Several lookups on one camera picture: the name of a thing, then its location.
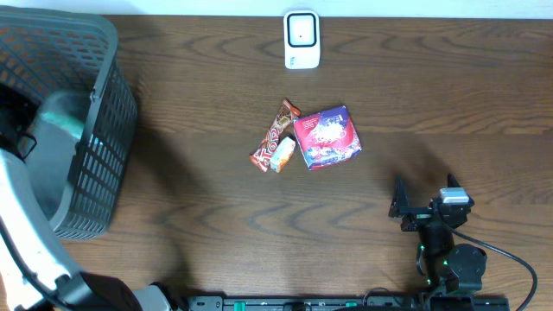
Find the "mint green wipes pack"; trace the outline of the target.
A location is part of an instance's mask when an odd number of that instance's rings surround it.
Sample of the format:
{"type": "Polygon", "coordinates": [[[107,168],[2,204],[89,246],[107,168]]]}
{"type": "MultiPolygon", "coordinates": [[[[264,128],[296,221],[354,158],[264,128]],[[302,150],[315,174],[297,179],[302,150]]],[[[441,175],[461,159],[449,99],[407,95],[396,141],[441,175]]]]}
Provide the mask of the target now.
{"type": "Polygon", "coordinates": [[[86,118],[86,111],[47,111],[41,114],[43,121],[52,124],[69,135],[76,143],[83,136],[86,118]]]}

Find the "orange white tissue pack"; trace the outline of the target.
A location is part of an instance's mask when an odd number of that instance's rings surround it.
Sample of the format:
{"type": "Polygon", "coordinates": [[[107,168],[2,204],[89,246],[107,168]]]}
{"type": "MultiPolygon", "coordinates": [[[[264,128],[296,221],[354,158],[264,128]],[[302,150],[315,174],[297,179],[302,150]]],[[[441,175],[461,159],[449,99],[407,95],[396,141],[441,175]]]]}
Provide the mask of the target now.
{"type": "Polygon", "coordinates": [[[279,173],[288,163],[296,148],[296,141],[286,136],[277,146],[270,159],[270,168],[279,173]]]}

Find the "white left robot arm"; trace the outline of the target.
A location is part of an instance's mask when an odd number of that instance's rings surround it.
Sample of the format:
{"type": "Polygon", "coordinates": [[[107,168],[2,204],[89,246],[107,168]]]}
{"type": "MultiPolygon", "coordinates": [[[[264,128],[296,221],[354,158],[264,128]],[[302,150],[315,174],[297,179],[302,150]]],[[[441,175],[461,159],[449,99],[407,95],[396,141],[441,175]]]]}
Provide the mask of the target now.
{"type": "Polygon", "coordinates": [[[184,310],[154,282],[130,289],[84,270],[62,238],[96,238],[114,216],[137,122],[127,89],[60,90],[42,105],[1,90],[1,275],[15,310],[184,310]]]}

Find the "red purple pad pack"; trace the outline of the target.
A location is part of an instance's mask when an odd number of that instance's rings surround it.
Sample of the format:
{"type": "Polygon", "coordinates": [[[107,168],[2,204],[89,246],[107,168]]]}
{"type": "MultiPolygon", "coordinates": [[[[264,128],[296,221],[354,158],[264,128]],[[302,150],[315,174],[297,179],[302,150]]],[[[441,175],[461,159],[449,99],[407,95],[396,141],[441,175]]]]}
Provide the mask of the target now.
{"type": "Polygon", "coordinates": [[[349,161],[362,151],[345,105],[300,117],[293,127],[308,170],[349,161]]]}

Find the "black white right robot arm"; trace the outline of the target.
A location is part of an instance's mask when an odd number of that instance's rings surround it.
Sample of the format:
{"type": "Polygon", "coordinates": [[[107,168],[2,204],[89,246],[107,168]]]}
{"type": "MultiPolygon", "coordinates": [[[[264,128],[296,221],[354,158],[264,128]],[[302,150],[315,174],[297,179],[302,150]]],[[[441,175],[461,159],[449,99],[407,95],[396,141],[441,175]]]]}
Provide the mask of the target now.
{"type": "Polygon", "coordinates": [[[447,186],[423,207],[410,205],[402,179],[396,179],[389,216],[401,219],[403,232],[418,234],[417,269],[432,289],[446,295],[471,295],[482,289],[486,252],[471,244],[457,244],[453,234],[467,222],[473,206],[474,200],[452,174],[447,186]]]}

